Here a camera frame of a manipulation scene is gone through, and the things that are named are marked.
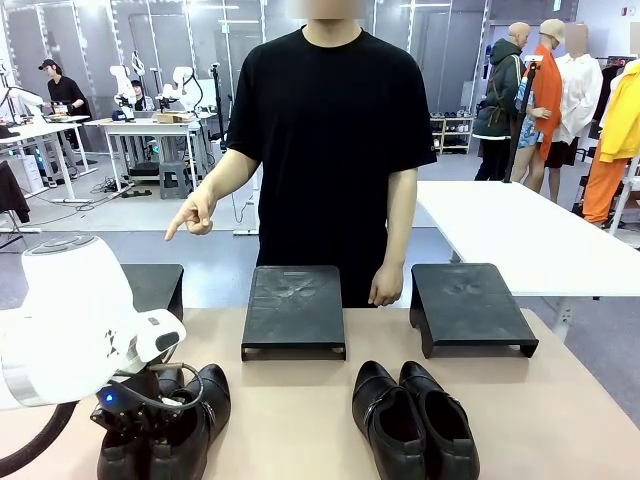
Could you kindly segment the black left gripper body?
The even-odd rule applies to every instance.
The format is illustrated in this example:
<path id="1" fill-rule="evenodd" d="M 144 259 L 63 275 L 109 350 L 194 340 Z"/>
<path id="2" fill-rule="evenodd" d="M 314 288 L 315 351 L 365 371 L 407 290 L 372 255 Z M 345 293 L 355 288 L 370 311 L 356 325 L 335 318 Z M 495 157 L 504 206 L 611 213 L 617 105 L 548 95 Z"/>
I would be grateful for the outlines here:
<path id="1" fill-rule="evenodd" d="M 97 394 L 98 405 L 90 419 L 116 434 L 151 433 L 158 426 L 160 410 L 147 400 L 159 402 L 160 385 L 156 372 L 143 370 L 111 379 Z"/>

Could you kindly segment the person's right hand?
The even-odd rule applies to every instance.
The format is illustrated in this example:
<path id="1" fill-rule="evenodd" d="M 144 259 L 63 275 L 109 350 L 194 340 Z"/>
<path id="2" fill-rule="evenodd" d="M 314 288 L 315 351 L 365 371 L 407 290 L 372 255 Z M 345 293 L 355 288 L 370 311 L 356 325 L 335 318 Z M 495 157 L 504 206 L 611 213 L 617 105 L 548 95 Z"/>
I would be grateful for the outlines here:
<path id="1" fill-rule="evenodd" d="M 181 227 L 192 235 L 206 235 L 213 228 L 211 220 L 216 206 L 216 200 L 210 193 L 194 191 L 184 201 L 183 205 L 171 220 L 165 240 L 171 241 Z"/>

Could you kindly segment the person's left hand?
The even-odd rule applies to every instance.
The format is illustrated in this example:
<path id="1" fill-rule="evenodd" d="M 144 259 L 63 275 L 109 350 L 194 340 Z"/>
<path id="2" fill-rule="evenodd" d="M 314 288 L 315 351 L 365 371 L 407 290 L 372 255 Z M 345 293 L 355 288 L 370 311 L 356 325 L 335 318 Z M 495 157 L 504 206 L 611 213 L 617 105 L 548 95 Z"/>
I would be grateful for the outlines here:
<path id="1" fill-rule="evenodd" d="M 404 285 L 404 264 L 385 262 L 373 277 L 368 303 L 389 306 L 399 300 Z"/>

